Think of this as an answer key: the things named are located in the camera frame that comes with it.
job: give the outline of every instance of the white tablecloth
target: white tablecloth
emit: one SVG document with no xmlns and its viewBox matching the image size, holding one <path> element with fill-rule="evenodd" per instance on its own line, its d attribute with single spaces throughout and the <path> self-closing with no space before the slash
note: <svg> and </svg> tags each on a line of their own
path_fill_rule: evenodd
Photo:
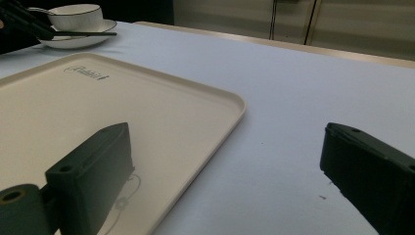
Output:
<svg viewBox="0 0 415 235">
<path fill-rule="evenodd" d="M 415 156 L 414 69 L 130 23 L 116 31 L 91 48 L 2 55 L 0 77 L 93 52 L 246 100 L 242 122 L 156 234 L 377 234 L 319 168 L 324 127 L 351 125 Z"/>
</svg>

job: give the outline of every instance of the white bowl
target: white bowl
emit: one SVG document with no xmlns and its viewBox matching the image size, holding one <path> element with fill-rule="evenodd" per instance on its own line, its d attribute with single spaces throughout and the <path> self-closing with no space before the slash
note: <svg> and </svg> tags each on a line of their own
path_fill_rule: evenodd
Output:
<svg viewBox="0 0 415 235">
<path fill-rule="evenodd" d="M 77 4 L 49 10 L 56 15 L 49 15 L 49 21 L 59 31 L 91 31 L 101 28 L 104 21 L 99 5 Z"/>
</svg>

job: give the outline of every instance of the white tray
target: white tray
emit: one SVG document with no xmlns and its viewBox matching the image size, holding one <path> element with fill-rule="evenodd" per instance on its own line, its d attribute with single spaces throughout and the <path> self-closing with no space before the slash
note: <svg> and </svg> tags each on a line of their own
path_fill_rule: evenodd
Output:
<svg viewBox="0 0 415 235">
<path fill-rule="evenodd" d="M 233 93 L 176 76 L 94 54 L 65 57 L 0 79 L 0 190 L 42 187 L 73 148 L 127 121 L 141 186 L 111 234 L 149 234 L 245 109 Z"/>
</svg>

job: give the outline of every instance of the beige wall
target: beige wall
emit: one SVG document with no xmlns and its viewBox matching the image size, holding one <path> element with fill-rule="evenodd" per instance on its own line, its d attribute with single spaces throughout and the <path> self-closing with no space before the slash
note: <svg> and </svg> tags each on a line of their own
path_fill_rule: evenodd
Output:
<svg viewBox="0 0 415 235">
<path fill-rule="evenodd" d="M 275 40 L 415 61 L 415 0 L 279 0 Z M 175 0 L 179 26 L 268 38 L 272 0 Z"/>
<path fill-rule="evenodd" d="M 415 61 L 415 0 L 321 0 L 309 45 Z"/>
<path fill-rule="evenodd" d="M 311 0 L 279 0 L 276 40 L 302 43 Z M 174 0 L 176 25 L 268 38 L 272 0 Z"/>
</svg>

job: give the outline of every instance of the table edge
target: table edge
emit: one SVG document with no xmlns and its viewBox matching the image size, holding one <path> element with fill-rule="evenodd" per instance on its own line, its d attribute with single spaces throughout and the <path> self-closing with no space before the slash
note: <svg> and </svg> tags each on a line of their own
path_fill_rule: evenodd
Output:
<svg viewBox="0 0 415 235">
<path fill-rule="evenodd" d="M 195 28 L 161 24 L 161 23 L 136 22 L 135 24 L 140 24 L 143 26 L 150 26 L 150 27 L 157 27 L 157 28 L 168 29 L 168 30 L 215 36 L 215 37 L 226 38 L 226 39 L 231 39 L 231 40 L 236 40 L 236 41 L 251 42 L 251 43 L 260 44 L 260 45 L 291 49 L 291 50 L 296 50 L 296 51 L 332 56 L 332 57 L 361 61 L 361 62 L 371 62 L 371 63 L 377 63 L 377 64 L 383 64 L 383 65 L 389 65 L 389 66 L 397 66 L 397 67 L 415 69 L 415 62 L 395 59 L 395 58 L 366 55 L 366 54 L 360 54 L 360 53 L 355 53 L 355 52 L 347 52 L 347 51 L 334 50 L 334 49 L 328 49 L 328 48 L 313 47 L 313 46 L 308 46 L 308 45 L 299 45 L 299 44 L 289 43 L 289 42 L 267 40 L 267 39 L 262 39 L 262 38 L 255 38 L 255 37 L 249 37 L 249 36 L 243 36 L 243 35 L 237 35 L 237 34 L 195 29 Z"/>
</svg>

